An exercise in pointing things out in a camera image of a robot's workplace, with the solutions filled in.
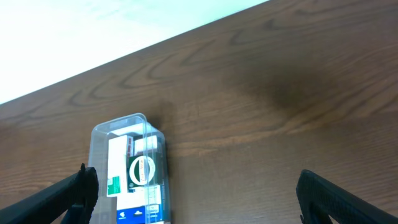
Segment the clear plastic container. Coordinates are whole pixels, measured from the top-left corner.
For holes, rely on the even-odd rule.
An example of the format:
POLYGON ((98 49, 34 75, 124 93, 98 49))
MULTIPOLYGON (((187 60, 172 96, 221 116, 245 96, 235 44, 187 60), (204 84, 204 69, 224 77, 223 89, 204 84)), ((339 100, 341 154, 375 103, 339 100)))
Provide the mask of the clear plastic container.
POLYGON ((171 223, 165 137, 142 113, 97 125, 88 165, 99 181, 91 223, 171 223))

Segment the green Zam-Buk box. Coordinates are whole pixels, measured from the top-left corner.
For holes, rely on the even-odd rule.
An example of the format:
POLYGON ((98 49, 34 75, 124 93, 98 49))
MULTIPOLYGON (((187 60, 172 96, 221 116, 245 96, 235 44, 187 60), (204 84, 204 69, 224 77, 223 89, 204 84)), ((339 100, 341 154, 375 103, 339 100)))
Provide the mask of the green Zam-Buk box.
POLYGON ((128 192, 146 185, 161 184, 163 174, 162 156, 159 153, 130 157, 127 165, 128 192))

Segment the white green medicine box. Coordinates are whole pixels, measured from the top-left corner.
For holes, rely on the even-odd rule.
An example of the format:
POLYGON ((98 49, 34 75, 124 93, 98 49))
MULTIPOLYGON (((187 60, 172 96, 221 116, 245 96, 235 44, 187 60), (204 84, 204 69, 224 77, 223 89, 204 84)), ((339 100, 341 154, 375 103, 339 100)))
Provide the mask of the white green medicine box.
POLYGON ((133 142, 128 135, 108 141, 107 197, 127 193, 127 157, 133 142))

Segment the blue Kool Fever box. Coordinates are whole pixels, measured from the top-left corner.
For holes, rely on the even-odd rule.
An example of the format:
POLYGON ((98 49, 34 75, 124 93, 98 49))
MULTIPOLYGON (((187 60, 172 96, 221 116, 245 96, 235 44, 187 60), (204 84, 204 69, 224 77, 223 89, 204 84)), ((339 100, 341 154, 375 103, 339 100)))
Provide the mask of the blue Kool Fever box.
MULTIPOLYGON (((162 156, 162 140, 157 136, 147 139, 136 139, 132 156, 159 153, 162 156)), ((133 192, 121 195, 117 199, 117 223, 166 223, 169 220, 169 211, 165 196, 165 170, 162 156, 163 179, 161 184, 138 187, 133 192)))

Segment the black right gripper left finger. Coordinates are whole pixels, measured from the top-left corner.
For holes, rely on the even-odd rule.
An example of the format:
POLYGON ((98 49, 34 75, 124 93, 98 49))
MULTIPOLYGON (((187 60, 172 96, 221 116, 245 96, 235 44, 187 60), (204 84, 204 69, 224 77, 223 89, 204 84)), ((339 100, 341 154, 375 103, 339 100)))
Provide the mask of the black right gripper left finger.
POLYGON ((1 209, 1 223, 52 223, 64 214, 62 223, 88 224, 98 192, 96 169, 82 164, 77 173, 1 209))

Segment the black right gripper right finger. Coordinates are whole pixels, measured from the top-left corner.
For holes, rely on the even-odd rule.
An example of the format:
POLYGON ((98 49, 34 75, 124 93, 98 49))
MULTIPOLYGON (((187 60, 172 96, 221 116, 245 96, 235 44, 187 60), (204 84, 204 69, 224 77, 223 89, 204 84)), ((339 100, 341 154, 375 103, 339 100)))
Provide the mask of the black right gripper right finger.
POLYGON ((397 223, 397 217, 367 203, 310 170, 300 174, 296 194, 303 224, 397 223))

